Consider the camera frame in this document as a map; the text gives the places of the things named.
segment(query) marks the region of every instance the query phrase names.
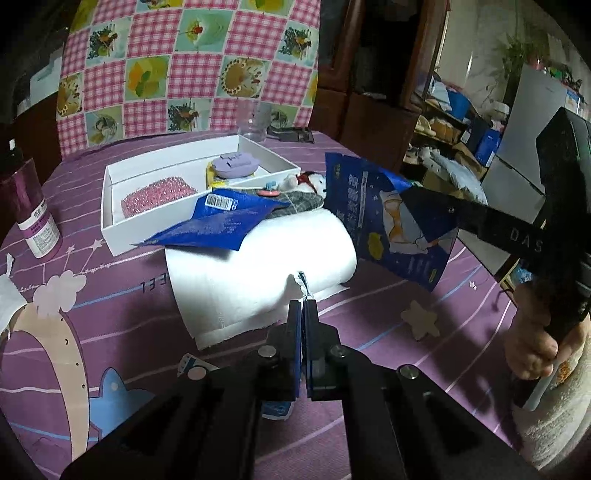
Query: white box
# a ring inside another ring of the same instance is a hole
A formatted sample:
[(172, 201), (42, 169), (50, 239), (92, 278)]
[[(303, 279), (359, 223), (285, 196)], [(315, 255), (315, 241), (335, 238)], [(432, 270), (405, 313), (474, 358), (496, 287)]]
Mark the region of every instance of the white box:
[[(270, 181), (281, 183), (289, 174), (299, 175), (301, 171), (297, 165), (241, 135), (161, 148), (108, 165), (100, 203), (100, 232), (111, 254), (127, 252), (135, 248), (134, 244), (190, 219), (197, 199), (211, 192), (206, 188), (207, 164), (235, 151), (250, 153), (261, 164), (255, 176), (246, 177), (233, 187), (263, 188)], [(182, 177), (197, 193), (124, 218), (121, 200), (125, 196), (170, 176)]]

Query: pink bottle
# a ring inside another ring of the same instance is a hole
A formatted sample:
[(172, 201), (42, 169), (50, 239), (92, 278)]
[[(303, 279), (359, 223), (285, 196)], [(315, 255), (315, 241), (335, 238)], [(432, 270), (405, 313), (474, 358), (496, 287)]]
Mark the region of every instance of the pink bottle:
[(10, 153), (0, 160), (0, 183), (2, 197), (31, 252), (36, 258), (50, 260), (61, 247), (60, 231), (47, 209), (33, 159), (25, 161), (14, 140), (10, 140)]

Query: human hand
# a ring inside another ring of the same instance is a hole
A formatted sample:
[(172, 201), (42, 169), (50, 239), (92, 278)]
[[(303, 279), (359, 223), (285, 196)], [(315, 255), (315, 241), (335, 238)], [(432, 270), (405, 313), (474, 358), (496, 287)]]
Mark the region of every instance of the human hand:
[(545, 330), (550, 324), (548, 306), (530, 283), (515, 289), (517, 313), (505, 336), (505, 358), (522, 380), (536, 380), (552, 374), (553, 363), (567, 361), (584, 344), (590, 328), (589, 316), (574, 327), (560, 346)]

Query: clear plastic cup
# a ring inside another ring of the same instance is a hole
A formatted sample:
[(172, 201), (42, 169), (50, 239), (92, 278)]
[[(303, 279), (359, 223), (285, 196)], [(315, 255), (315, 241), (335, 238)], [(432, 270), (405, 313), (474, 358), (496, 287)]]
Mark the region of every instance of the clear plastic cup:
[(236, 125), (239, 135), (254, 142), (262, 142), (267, 137), (267, 127), (271, 125), (271, 104), (259, 100), (238, 99)]

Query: paper towel roll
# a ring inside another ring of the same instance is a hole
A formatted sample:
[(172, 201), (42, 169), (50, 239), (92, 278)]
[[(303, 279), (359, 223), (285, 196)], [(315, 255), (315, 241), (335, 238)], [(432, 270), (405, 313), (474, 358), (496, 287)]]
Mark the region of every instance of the paper towel roll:
[(301, 298), (296, 271), (318, 293), (349, 280), (357, 257), (341, 221), (318, 209), (263, 220), (238, 252), (167, 247), (166, 263), (185, 327), (203, 349), (285, 319)]

